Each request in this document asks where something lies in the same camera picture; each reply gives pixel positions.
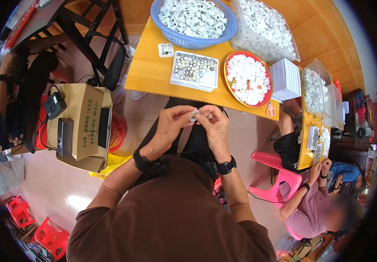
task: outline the pink shirt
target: pink shirt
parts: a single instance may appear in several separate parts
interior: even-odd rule
[[[302,172],[302,184],[308,181],[310,169]],[[290,193],[290,186],[283,183],[279,186],[280,193],[286,201]],[[326,187],[318,188],[318,183],[315,182],[309,192],[302,198],[296,210],[286,219],[285,224],[289,228],[304,238],[314,238],[321,233],[326,233],[327,228],[323,226],[317,218],[317,204],[326,196],[328,196]]]

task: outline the hand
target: hand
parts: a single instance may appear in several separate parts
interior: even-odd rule
[[[194,125],[194,122],[190,121],[194,110],[196,108],[192,106],[176,106],[161,110],[157,131],[152,140],[139,150],[139,154],[149,161],[158,159],[171,148],[181,128]]]
[[[201,124],[207,133],[207,141],[210,149],[219,164],[231,161],[226,136],[228,133],[229,120],[217,106],[206,105],[198,109],[195,116],[196,124]]]
[[[315,183],[315,181],[317,181],[317,178],[321,172],[321,166],[322,166],[321,162],[315,163],[312,166],[311,172],[309,173],[309,179],[307,182],[309,186],[312,186]]]
[[[16,53],[8,53],[3,57],[0,66],[0,75],[9,76],[9,71],[11,70],[12,64],[17,57],[18,54]]]
[[[322,167],[321,167],[322,176],[328,175],[328,171],[331,168],[331,164],[332,164],[332,161],[328,158],[322,160]]]

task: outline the brown shirt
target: brown shirt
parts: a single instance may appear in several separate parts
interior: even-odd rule
[[[75,261],[275,261],[265,227],[236,223],[200,166],[168,157],[171,172],[131,189],[116,208],[76,217],[66,258]]]

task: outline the pink scissors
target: pink scissors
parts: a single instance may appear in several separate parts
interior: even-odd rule
[[[275,109],[273,108],[273,106],[271,105],[270,102],[267,104],[267,110],[265,111],[265,114],[268,117],[274,117],[275,116]]]

